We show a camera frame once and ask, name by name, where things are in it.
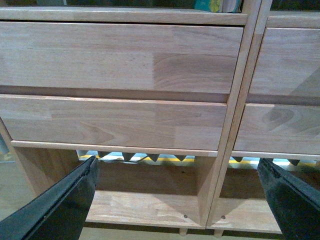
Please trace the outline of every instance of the floor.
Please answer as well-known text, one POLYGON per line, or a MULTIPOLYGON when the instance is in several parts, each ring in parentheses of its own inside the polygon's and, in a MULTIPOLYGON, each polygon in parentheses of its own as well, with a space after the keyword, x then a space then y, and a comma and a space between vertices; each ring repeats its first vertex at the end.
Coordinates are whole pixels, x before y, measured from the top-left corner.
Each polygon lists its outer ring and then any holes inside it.
MULTIPOLYGON (((10 154, 0 154, 0 220, 33 199, 24 176, 10 154)), ((220 240, 283 239, 278 234, 225 231, 220 240)), ((86 223, 80 240, 214 240, 212 230, 189 230, 180 236, 178 229, 114 224, 86 223)))

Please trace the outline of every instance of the light wood surface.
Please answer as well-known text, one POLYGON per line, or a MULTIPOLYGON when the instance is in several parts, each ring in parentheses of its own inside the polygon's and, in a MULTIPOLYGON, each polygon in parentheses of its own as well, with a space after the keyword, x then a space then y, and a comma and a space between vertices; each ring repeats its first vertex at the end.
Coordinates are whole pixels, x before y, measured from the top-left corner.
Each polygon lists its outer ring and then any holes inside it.
POLYGON ((243 110, 242 106, 244 106, 246 101, 246 95, 242 95, 242 97, 240 97, 240 95, 244 93, 243 82, 251 80, 248 79, 248 76, 250 75, 250 70, 253 68, 251 65, 255 63, 255 58, 258 54, 257 46, 259 46, 259 40, 262 38, 261 35, 264 30, 264 24, 267 21, 266 13, 269 11, 272 1, 245 1, 244 3, 243 10, 250 13, 248 15, 248 23, 250 24, 247 24, 244 28, 238 64, 234 74, 230 97, 227 102, 226 118, 221 133, 221 141, 219 143, 216 160, 219 163, 219 165, 216 165, 218 167, 218 171, 215 173, 218 174, 218 177, 215 179, 215 182, 212 183, 215 188, 207 221, 209 226, 211 225, 213 215, 217 207, 218 198, 238 131, 235 121, 240 122, 241 118, 238 118, 238 114, 239 111, 243 110))
POLYGON ((168 23, 239 25, 247 22, 243 13, 213 13, 194 9, 128 7, 1 7, 2 20, 74 21, 115 23, 168 23))
POLYGON ((99 168, 87 222, 205 228, 193 167, 101 162, 99 168))
POLYGON ((205 210, 205 212, 215 208, 214 194, 217 187, 221 164, 224 159, 224 152, 228 142, 228 136, 231 129, 232 118, 233 118, 236 103, 237 103, 239 88, 240 88, 241 80, 244 74, 246 61, 249 54, 249 49, 250 49, 251 40, 253 37, 253 33, 254 33, 254 29, 257 21, 260 4, 261 4, 260 0, 246 0, 243 4, 242 12, 245 14, 248 14, 248 20, 243 30, 243 36, 242 36, 242 41, 240 45, 238 61, 237 61, 237 65, 234 72, 234 78, 232 82, 230 95, 227 101, 227 110, 226 110, 225 120, 223 123, 222 132, 221 132, 221 138, 218 146, 217 158, 215 160, 215 164, 212 165, 209 171, 211 176, 214 176, 214 177, 212 177, 210 180, 209 188, 207 191, 207 197, 208 199, 213 199, 213 201, 205 202, 205 206, 201 208, 205 210))
POLYGON ((4 86, 229 94, 243 29, 1 22, 0 32, 4 86))
POLYGON ((320 107, 246 104, 234 150, 319 155, 320 107))
POLYGON ((219 198, 213 221, 208 229, 281 234, 264 199, 219 198))
POLYGON ((222 103, 0 95, 13 140, 216 150, 222 103))
POLYGON ((14 148, 35 197, 61 180, 80 162, 75 150, 14 148))
POLYGON ((61 88, 61 87, 19 87, 1 86, 0 94, 100 98, 100 99, 130 99, 130 100, 164 100, 226 103, 229 94, 208 92, 176 92, 176 91, 148 91, 148 90, 121 90, 92 88, 61 88))
POLYGON ((320 96, 320 29, 267 28, 250 93, 320 96))
POLYGON ((213 179, 218 177, 218 174, 214 174, 214 167, 216 163, 215 157, 196 156, 194 158, 195 170, 196 170, 196 190, 198 196, 198 206, 201 225, 206 225, 210 206, 212 202, 212 186, 213 179))
POLYGON ((207 228, 281 233, 256 170, 228 168, 211 225, 207 228))
POLYGON ((269 159, 297 159, 320 161, 320 155, 311 154, 292 154, 281 152, 261 152, 261 151, 232 151, 234 157, 252 157, 269 159))
POLYGON ((320 12, 271 11, 266 22, 273 28, 320 28, 320 12))
POLYGON ((123 152, 123 153, 145 153, 145 154, 172 154, 172 155, 191 155, 216 157, 218 151, 214 150, 193 150, 193 149, 176 149, 176 148, 155 148, 155 147, 135 147, 135 146, 110 146, 110 145, 93 145, 93 144, 73 144, 73 143, 56 143, 41 141, 18 141, 12 140, 11 145, 14 147, 25 148, 45 148, 45 149, 69 149, 69 150, 96 150, 104 152, 123 152))

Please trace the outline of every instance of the book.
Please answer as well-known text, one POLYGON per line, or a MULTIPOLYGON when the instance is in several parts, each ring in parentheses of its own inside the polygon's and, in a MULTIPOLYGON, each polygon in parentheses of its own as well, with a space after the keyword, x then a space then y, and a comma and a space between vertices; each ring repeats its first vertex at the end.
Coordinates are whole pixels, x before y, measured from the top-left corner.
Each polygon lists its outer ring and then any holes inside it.
POLYGON ((240 13, 242 0, 224 0, 222 13, 240 13))
POLYGON ((203 10, 207 12, 219 13, 220 2, 223 0, 196 0, 194 9, 203 10))
POLYGON ((212 13, 240 13, 242 0, 196 0, 194 9, 212 13))

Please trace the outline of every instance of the cabinet leg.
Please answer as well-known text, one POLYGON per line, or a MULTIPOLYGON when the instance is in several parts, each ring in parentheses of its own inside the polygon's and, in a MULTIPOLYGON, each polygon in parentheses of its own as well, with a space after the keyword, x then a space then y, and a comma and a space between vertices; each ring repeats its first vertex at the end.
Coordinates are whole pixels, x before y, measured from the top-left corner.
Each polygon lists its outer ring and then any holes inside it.
POLYGON ((224 233, 224 230, 216 229, 216 230, 214 230, 214 235, 213 236, 218 239, 218 238, 222 237, 223 233, 224 233))
POLYGON ((181 236, 187 235, 188 228, 179 228, 179 234, 181 236))

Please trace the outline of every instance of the drawer front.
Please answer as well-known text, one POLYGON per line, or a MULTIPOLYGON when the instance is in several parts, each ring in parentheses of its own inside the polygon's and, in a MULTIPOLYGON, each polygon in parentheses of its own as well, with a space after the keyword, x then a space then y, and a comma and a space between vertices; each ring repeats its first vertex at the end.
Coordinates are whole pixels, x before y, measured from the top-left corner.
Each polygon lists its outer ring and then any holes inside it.
POLYGON ((222 103, 0 96, 0 117, 22 141, 217 150, 222 103))
POLYGON ((241 27, 0 23, 0 85, 230 92, 241 27))
POLYGON ((234 150, 320 154, 320 107, 247 104, 234 150))
POLYGON ((320 29, 265 31, 250 94, 320 97, 320 29))

